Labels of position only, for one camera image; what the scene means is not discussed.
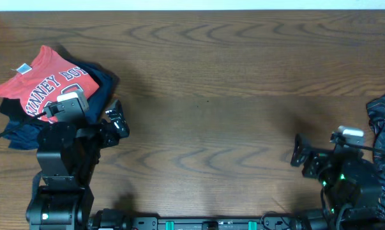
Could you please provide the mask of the coral red t-shirt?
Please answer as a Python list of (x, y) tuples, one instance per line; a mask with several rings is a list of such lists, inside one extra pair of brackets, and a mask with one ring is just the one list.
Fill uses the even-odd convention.
[(89, 98), (98, 88), (84, 69), (43, 45), (27, 72), (19, 72), (0, 84), (0, 98), (19, 100), (22, 110), (33, 117), (63, 93), (81, 89)]

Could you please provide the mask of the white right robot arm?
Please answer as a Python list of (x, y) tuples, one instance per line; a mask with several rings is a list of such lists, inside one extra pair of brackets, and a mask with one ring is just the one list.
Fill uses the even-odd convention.
[(314, 148), (301, 134), (294, 140), (291, 165), (318, 180), (322, 208), (306, 211), (292, 229), (385, 229), (379, 212), (382, 187), (372, 163), (363, 158), (361, 135), (333, 132), (333, 149)]

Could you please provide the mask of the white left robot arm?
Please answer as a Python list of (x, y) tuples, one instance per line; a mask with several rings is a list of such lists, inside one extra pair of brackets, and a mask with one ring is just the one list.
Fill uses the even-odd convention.
[(30, 229), (86, 229), (94, 201), (89, 184), (100, 151), (130, 134), (121, 102), (115, 100), (105, 111), (108, 119), (95, 124), (87, 122), (76, 98), (53, 102), (45, 113), (57, 122), (38, 135), (41, 171), (33, 180), (27, 222)]

